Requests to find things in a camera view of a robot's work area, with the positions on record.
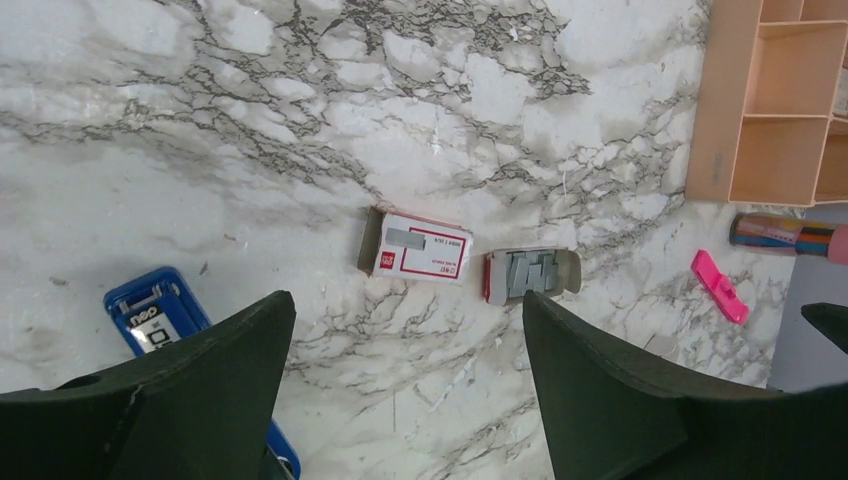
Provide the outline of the red white staple box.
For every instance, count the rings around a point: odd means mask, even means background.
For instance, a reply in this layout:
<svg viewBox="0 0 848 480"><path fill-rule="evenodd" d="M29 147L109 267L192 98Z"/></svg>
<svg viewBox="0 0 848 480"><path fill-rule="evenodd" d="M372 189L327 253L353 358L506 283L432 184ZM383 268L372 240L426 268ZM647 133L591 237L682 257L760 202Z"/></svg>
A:
<svg viewBox="0 0 848 480"><path fill-rule="evenodd" d="M460 285L472 246L473 234L458 225L371 207L356 266L372 277Z"/></svg>

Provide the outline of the blue stapler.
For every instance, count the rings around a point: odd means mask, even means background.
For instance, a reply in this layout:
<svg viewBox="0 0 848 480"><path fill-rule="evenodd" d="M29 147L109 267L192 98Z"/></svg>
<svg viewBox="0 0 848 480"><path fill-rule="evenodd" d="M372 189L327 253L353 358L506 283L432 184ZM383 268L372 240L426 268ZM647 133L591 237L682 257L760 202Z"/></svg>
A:
<svg viewBox="0 0 848 480"><path fill-rule="evenodd" d="M124 340L140 357L212 326L181 273L163 266L103 297L103 306ZM276 422L271 422L261 479L298 479L300 459Z"/></svg>

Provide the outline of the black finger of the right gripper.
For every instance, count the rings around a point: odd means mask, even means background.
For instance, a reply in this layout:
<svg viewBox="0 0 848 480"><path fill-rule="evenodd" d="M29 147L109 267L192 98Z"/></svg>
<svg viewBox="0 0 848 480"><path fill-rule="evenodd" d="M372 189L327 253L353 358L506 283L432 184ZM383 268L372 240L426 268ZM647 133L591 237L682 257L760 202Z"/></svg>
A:
<svg viewBox="0 0 848 480"><path fill-rule="evenodd" d="M842 352L848 354L848 308L830 303L801 307L801 314L814 328Z"/></svg>

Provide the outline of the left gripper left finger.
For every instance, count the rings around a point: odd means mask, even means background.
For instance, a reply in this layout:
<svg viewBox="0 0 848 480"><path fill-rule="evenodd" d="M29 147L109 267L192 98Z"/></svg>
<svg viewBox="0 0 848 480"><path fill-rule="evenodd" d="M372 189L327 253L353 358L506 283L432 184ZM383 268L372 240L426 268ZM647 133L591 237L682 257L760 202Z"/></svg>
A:
<svg viewBox="0 0 848 480"><path fill-rule="evenodd" d="M267 444L296 319L274 292L155 352L1 397L5 479L290 479Z"/></svg>

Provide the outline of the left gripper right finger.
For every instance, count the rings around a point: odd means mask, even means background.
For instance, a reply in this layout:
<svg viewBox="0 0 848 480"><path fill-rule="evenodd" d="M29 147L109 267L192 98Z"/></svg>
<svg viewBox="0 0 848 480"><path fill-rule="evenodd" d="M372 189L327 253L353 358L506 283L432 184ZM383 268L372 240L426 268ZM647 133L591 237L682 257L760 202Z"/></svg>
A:
<svg viewBox="0 0 848 480"><path fill-rule="evenodd" d="M553 300L523 300L559 479L843 479L847 388L742 385L667 361Z"/></svg>

